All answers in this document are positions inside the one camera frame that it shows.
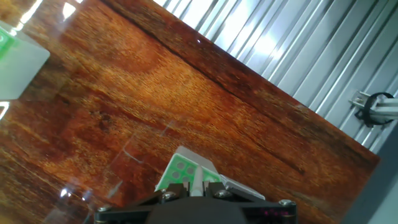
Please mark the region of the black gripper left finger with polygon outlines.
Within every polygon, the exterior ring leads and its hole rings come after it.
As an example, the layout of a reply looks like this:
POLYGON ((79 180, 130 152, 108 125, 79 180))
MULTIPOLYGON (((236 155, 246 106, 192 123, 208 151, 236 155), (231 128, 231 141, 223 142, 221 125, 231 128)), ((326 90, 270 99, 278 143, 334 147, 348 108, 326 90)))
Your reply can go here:
POLYGON ((126 224, 145 223, 156 206, 189 196, 189 183, 170 184, 166 189, 156 190, 146 198, 124 207, 103 205, 94 214, 94 223, 126 224))

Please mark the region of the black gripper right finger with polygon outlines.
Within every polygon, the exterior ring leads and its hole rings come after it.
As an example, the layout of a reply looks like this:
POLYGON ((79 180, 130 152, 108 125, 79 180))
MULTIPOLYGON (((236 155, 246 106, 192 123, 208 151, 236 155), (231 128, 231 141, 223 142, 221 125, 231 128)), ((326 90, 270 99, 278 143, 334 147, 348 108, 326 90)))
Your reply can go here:
POLYGON ((298 223, 297 204, 291 200, 269 202, 244 190, 225 187, 221 182, 205 181, 203 190, 206 197, 237 206, 240 213, 232 212, 232 214, 245 218, 246 223, 298 223))

